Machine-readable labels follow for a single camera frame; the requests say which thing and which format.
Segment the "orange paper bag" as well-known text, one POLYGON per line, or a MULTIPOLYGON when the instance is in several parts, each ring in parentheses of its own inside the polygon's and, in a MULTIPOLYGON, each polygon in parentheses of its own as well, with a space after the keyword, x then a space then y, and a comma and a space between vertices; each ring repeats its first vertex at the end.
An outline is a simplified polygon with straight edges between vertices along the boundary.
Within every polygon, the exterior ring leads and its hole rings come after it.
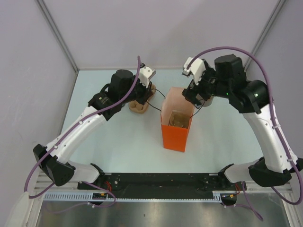
POLYGON ((190 131, 194 106, 182 96, 182 87, 171 87, 161 105, 160 123, 163 147, 173 151, 185 152, 190 131), (169 126, 172 111, 180 111, 190 116, 188 128, 169 126))

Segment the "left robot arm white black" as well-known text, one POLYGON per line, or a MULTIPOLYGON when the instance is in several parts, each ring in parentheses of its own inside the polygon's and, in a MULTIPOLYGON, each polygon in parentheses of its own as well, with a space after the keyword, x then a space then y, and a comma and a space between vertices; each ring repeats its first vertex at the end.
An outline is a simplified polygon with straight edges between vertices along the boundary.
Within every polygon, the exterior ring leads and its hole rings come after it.
POLYGON ((56 186, 70 180, 88 182, 94 189, 104 185, 105 178, 97 165, 74 163, 70 157, 90 133, 120 112, 124 104, 131 101, 145 104, 153 94, 150 80, 155 73, 148 66, 142 66, 137 76, 128 70, 117 70, 110 83, 89 100, 88 106, 65 132, 46 146, 37 144, 34 147, 40 169, 56 186))

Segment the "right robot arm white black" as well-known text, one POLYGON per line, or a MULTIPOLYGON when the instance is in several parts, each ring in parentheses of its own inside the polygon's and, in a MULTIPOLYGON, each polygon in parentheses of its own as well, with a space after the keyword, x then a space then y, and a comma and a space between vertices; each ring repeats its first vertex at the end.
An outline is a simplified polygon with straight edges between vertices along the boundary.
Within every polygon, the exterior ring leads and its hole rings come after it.
POLYGON ((249 81, 241 58, 234 54, 216 58, 214 65, 211 68, 205 59, 189 57, 182 73, 193 79, 182 95, 196 108, 215 96, 228 99, 252 128, 263 153, 256 161, 223 168, 219 186, 229 190, 243 181, 254 181, 262 187, 286 184, 294 168, 272 122, 267 85, 260 80, 249 81))

